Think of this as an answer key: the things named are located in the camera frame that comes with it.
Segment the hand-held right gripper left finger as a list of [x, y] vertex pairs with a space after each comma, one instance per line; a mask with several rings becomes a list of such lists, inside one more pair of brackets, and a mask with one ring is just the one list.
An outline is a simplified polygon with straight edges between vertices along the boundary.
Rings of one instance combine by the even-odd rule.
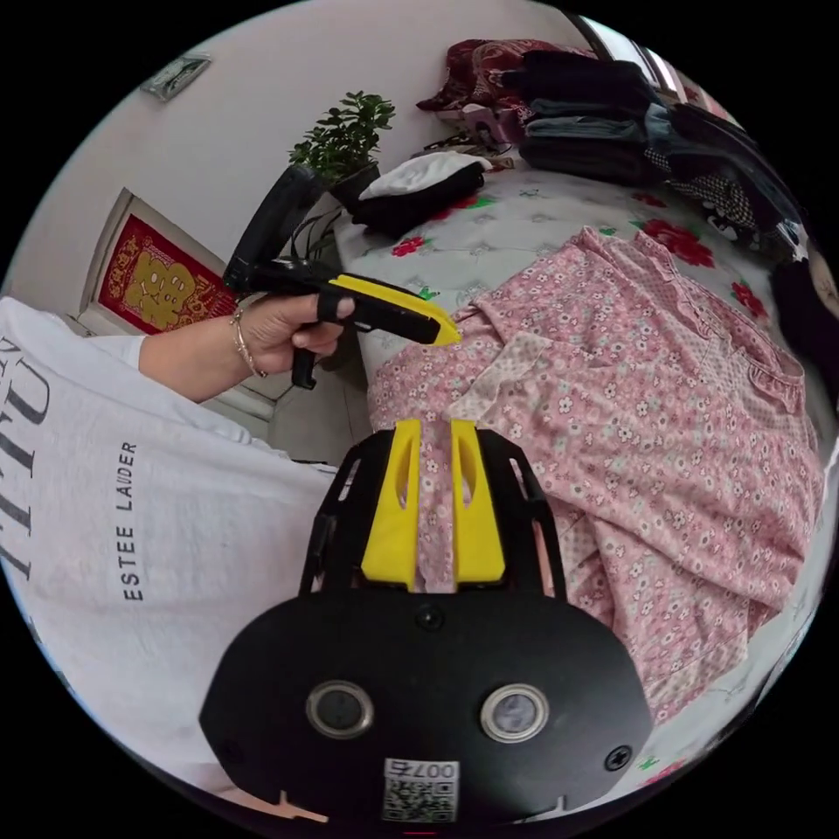
[[386, 437], [383, 480], [360, 570], [370, 584], [412, 591], [419, 539], [421, 422], [401, 420]]

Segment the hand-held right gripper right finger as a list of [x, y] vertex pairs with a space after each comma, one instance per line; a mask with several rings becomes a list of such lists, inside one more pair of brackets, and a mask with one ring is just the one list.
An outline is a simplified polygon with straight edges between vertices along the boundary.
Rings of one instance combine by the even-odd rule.
[[453, 578], [457, 586], [493, 586], [505, 573], [503, 548], [475, 425], [450, 421]]

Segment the person's left hand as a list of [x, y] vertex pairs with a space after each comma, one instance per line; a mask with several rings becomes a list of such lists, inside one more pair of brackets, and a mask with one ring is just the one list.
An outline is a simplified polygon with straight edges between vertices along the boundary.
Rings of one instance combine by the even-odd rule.
[[267, 295], [243, 310], [238, 330], [254, 373], [290, 371], [295, 350], [311, 350], [320, 357], [333, 353], [343, 324], [324, 321], [317, 313], [319, 301], [318, 295]]

